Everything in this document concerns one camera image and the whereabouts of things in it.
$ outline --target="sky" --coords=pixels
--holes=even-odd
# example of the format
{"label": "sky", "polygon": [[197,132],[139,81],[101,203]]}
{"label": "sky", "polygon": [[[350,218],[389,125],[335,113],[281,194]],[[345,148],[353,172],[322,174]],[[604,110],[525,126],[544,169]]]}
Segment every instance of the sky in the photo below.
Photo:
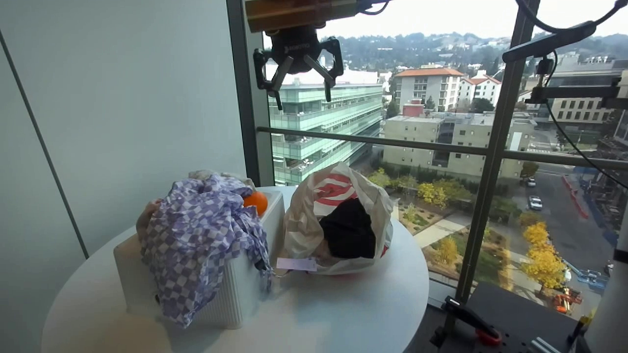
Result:
{"label": "sky", "polygon": [[[612,8],[614,0],[541,0],[538,18],[550,26],[564,28],[595,20]],[[373,10],[381,7],[373,5]],[[353,18],[328,21],[318,30],[327,36],[396,36],[421,32],[473,33],[481,38],[512,36],[517,4],[514,0],[391,0],[376,16],[358,14]],[[628,35],[628,6],[597,28],[594,36]]]}

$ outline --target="white car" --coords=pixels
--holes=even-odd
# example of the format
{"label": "white car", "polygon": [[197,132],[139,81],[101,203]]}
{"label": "white car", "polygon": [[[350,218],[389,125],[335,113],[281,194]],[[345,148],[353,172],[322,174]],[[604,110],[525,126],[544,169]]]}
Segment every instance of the white car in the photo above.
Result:
{"label": "white car", "polygon": [[528,204],[531,210],[540,211],[543,209],[543,203],[538,196],[530,196],[528,199]]}

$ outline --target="red and white plastic bag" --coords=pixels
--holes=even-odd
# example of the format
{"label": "red and white plastic bag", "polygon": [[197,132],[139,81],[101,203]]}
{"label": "red and white plastic bag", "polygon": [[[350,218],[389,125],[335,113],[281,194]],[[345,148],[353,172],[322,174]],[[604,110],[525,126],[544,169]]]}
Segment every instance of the red and white plastic bag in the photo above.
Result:
{"label": "red and white plastic bag", "polygon": [[[375,258],[338,259],[331,256],[319,219],[337,205],[358,198],[371,217],[376,237]],[[284,248],[293,259],[314,257],[318,274],[362,271],[379,260],[391,245],[393,201],[383,188],[343,162],[315,171],[296,188],[284,218]]]}

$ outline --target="white plastic bin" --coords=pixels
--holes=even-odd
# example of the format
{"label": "white plastic bin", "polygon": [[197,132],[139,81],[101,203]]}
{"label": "white plastic bin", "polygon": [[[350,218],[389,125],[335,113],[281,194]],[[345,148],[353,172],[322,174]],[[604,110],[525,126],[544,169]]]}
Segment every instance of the white plastic bin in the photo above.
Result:
{"label": "white plastic bin", "polygon": [[[275,262],[277,246],[283,236],[283,216],[285,213],[281,192],[264,193],[268,198],[268,208],[262,216],[262,226],[268,235],[268,249],[271,263]],[[134,234],[114,249],[114,257],[127,312],[147,317],[161,317],[161,307],[156,301],[157,285],[148,266],[142,262],[138,235]],[[229,261],[220,290],[194,317],[192,325],[211,325],[225,329],[238,329],[250,317],[263,296],[259,271],[246,254]]]}

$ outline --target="purple checkered fabric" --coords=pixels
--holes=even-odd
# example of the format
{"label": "purple checkered fabric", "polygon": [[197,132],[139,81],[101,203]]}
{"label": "purple checkered fabric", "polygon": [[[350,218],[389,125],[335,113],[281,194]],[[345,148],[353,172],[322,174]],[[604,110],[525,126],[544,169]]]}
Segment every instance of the purple checkered fabric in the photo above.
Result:
{"label": "purple checkered fabric", "polygon": [[188,327],[216,296],[228,260],[245,252],[270,283],[266,232],[254,207],[243,207],[252,189],[236,178],[173,184],[140,239],[142,260],[159,291],[163,315]]}

